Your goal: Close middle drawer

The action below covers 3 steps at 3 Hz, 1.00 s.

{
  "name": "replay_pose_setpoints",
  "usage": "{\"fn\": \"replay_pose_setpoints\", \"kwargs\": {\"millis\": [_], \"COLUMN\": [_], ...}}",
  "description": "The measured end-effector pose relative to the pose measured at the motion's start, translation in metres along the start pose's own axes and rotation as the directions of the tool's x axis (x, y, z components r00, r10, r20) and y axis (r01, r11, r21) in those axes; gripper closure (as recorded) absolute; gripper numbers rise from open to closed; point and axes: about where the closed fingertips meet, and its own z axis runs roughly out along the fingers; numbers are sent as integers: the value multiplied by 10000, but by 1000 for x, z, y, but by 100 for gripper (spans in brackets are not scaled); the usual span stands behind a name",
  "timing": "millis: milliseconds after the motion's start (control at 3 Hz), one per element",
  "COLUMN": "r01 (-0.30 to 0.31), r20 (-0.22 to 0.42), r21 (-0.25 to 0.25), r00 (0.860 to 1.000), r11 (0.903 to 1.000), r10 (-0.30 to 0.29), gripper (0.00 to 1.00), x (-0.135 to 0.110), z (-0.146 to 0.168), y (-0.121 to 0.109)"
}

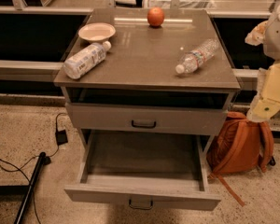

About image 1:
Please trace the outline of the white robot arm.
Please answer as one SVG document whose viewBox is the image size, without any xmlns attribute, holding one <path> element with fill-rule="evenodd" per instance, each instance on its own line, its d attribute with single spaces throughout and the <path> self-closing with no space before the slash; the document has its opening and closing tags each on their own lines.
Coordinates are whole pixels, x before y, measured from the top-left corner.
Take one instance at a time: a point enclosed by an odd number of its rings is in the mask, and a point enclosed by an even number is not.
<svg viewBox="0 0 280 224">
<path fill-rule="evenodd" d="M 263 52 L 273 59 L 267 69 L 258 72 L 257 94 L 247 117 L 255 122 L 269 120 L 280 110 L 280 2 L 266 21 L 259 23 L 245 38 L 249 45 L 263 45 Z"/>
</svg>

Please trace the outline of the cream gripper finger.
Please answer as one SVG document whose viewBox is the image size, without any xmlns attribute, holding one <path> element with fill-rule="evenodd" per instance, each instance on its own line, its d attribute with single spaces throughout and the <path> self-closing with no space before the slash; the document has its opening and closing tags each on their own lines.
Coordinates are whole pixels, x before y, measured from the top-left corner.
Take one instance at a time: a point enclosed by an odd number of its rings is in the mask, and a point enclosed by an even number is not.
<svg viewBox="0 0 280 224">
<path fill-rule="evenodd" d="M 252 31 L 246 36 L 246 44 L 252 46 L 258 46 L 263 43 L 265 37 L 265 30 L 267 26 L 267 21 L 262 21 L 257 26 L 255 26 Z"/>
</svg>

